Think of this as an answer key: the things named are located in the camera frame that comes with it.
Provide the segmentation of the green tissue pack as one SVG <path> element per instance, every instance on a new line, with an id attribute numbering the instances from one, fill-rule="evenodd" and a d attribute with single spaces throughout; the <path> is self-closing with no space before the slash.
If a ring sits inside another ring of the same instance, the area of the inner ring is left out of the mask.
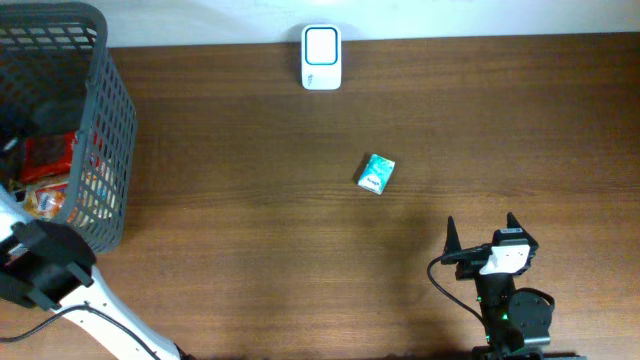
<path id="1" fill-rule="evenodd" d="M 372 154 L 367 162 L 357 185 L 363 189 L 381 195 L 391 175 L 396 163 L 380 155 Z"/>

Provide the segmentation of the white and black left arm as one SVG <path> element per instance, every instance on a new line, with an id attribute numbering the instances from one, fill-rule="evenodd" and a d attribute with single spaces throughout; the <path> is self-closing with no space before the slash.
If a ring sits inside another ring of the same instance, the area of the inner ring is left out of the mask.
<path id="1" fill-rule="evenodd" d="M 1 191 L 1 298 L 52 316 L 3 337 L 23 341 L 67 319 L 118 359 L 190 359 L 192 356 L 142 321 L 107 285 L 96 256 L 68 225 L 37 220 Z"/>

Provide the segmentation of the red candy bag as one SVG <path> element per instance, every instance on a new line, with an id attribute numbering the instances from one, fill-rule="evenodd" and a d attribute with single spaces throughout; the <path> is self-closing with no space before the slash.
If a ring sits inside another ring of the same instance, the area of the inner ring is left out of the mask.
<path id="1" fill-rule="evenodd" d="M 53 178 L 67 180 L 71 174 L 74 149 L 78 144 L 78 131 L 27 138 L 22 145 L 18 180 L 24 184 Z"/>

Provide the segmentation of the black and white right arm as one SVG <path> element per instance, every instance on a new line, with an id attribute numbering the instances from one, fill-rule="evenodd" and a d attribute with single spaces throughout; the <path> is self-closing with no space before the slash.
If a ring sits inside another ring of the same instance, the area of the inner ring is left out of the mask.
<path id="1" fill-rule="evenodd" d="M 494 232 L 489 243 L 464 249 L 461 247 L 454 219 L 447 220 L 443 253 L 427 268 L 430 282 L 443 295 L 475 316 L 484 328 L 487 344 L 471 350 L 473 359 L 578 359 L 575 353 L 547 353 L 551 343 L 550 327 L 555 299 L 540 290 L 517 288 L 514 278 L 532 265 L 538 242 L 512 213 L 506 226 Z M 475 283 L 480 310 L 475 311 L 435 280 L 435 264 L 454 265 L 458 281 Z"/>

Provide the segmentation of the beige snack bag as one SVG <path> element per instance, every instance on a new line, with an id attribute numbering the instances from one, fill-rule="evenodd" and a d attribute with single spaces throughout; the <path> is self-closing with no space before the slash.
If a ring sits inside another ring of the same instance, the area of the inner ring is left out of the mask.
<path id="1" fill-rule="evenodd" d="M 7 190 L 22 208 L 40 220 L 52 220 L 61 210 L 69 189 L 67 174 L 47 176 L 31 184 L 9 179 Z M 86 226 L 95 219 L 109 219 L 120 213 L 120 202 L 113 180 L 100 180 L 96 175 L 83 175 L 77 206 L 67 218 L 69 223 Z"/>

